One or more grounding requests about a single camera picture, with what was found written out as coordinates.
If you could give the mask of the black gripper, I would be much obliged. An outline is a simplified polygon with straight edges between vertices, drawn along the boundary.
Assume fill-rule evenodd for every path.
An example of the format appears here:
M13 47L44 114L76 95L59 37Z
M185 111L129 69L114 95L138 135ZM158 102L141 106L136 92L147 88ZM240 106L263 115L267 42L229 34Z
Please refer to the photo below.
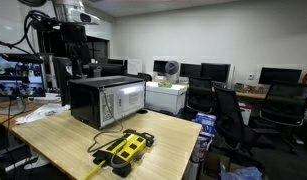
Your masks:
M62 23L60 25L62 40L67 44L68 58L72 63L74 78L83 77L83 66L90 63L90 51L86 44L85 27L78 23Z

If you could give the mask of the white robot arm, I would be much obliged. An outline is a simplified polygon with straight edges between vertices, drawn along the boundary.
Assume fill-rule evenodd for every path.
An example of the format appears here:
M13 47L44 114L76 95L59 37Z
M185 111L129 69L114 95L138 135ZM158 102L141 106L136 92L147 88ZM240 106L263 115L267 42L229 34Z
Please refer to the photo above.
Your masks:
M68 57L75 78L82 78L81 56L78 50L86 42L86 25L99 25L101 20L84 10L82 0L52 0L56 18L60 21L60 34L68 46Z

